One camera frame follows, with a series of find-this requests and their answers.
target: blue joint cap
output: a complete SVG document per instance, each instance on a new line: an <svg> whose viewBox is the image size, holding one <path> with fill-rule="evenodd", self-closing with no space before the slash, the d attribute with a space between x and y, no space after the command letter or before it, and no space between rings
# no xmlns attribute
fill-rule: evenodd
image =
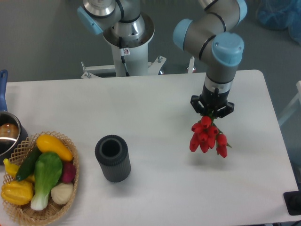
<svg viewBox="0 0 301 226"><path fill-rule="evenodd" d="M246 13L248 12L248 7L246 6L246 2L245 0L237 0L237 3L239 4L239 9L240 9L240 17L239 17L239 22L242 21L245 16Z"/></svg>
<svg viewBox="0 0 301 226"><path fill-rule="evenodd" d="M103 30L98 26L98 24L90 17L90 15L82 8L77 9L77 15L79 16L81 22L92 34L98 35L103 33Z"/></svg>
<svg viewBox="0 0 301 226"><path fill-rule="evenodd" d="M237 34L224 32L218 34L212 42L212 53L221 64L233 67L239 65L244 51L244 41Z"/></svg>
<svg viewBox="0 0 301 226"><path fill-rule="evenodd" d="M178 23L178 25L174 29L173 41L174 44L176 44L176 46L179 47L181 50L184 50L185 36L191 22L192 20L183 19Z"/></svg>

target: wicker basket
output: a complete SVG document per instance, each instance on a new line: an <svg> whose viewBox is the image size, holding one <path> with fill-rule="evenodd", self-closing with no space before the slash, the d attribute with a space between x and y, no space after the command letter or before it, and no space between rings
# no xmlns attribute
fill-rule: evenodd
<svg viewBox="0 0 301 226"><path fill-rule="evenodd" d="M34 136L28 137L25 141L22 141L22 143L20 143L18 147L14 150L14 152L11 154L11 158L9 159L9 161L13 164L20 165L23 159L35 146L36 139L42 134L50 134L60 139L72 152L74 156L73 164L76 167L76 176L73 183L73 194L65 205L58 205L55 202L53 202L51 198L49 198L47 207L42 211L32 210L30 208L30 203L23 206L17 206L7 201L3 201L4 210L8 213L9 217L22 226L44 226L61 218L72 205L79 183L79 157L76 147L67 136L57 132L42 132ZM3 183L5 184L12 180L14 179L6 173L4 175Z"/></svg>

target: white table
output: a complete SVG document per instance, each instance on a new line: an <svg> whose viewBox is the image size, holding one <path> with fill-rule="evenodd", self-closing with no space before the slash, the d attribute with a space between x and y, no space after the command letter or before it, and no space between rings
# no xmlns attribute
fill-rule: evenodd
<svg viewBox="0 0 301 226"><path fill-rule="evenodd" d="M58 131L80 157L77 197L52 225L235 226L300 220L283 193L298 190L264 77L239 71L228 100L235 110L216 124L228 157L215 149L189 150L200 119L190 97L205 74L12 82L8 111L29 134ZM108 134L125 139L132 166L120 182L107 181L95 158ZM0 168L0 177L4 167ZM4 211L0 224L13 226Z"/></svg>

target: blue handle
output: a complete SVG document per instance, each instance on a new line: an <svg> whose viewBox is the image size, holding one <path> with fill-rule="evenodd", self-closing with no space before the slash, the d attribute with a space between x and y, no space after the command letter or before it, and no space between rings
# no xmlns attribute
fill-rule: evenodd
<svg viewBox="0 0 301 226"><path fill-rule="evenodd" d="M8 81L7 70L2 70L0 72L0 111L8 111L8 107L5 101L6 83Z"/></svg>

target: black cylinder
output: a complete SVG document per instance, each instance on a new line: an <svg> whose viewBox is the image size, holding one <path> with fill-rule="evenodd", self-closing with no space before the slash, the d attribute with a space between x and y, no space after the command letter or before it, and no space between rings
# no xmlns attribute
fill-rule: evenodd
<svg viewBox="0 0 301 226"><path fill-rule="evenodd" d="M127 144L117 135L107 135L95 147L96 159L103 175L111 182L120 182L131 172Z"/></svg>
<svg viewBox="0 0 301 226"><path fill-rule="evenodd" d="M207 109L218 110L224 107L227 104L227 98L230 90L225 93L213 93L207 89L207 87L203 86L201 103Z"/></svg>

